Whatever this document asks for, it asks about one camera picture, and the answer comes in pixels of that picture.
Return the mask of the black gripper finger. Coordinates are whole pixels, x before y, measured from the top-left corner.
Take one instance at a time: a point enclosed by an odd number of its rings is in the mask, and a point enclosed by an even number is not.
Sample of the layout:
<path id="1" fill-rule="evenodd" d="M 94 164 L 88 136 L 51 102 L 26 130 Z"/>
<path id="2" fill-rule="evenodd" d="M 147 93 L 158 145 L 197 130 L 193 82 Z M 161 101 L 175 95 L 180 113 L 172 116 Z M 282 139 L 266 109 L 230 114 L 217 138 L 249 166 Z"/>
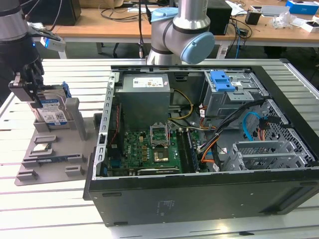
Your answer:
<path id="1" fill-rule="evenodd" d="M 28 89 L 27 82 L 21 76 L 20 73 L 15 74 L 14 80 L 10 81 L 8 85 L 9 89 L 14 93 L 16 97 L 22 102 L 33 102 L 34 97 Z"/>
<path id="2" fill-rule="evenodd" d="M 41 62 L 33 62 L 25 65 L 22 70 L 22 78 L 25 81 L 26 92 L 30 97 L 31 107 L 34 109 L 42 108 L 42 103 L 38 97 L 38 90 L 43 86 L 44 69 Z"/>

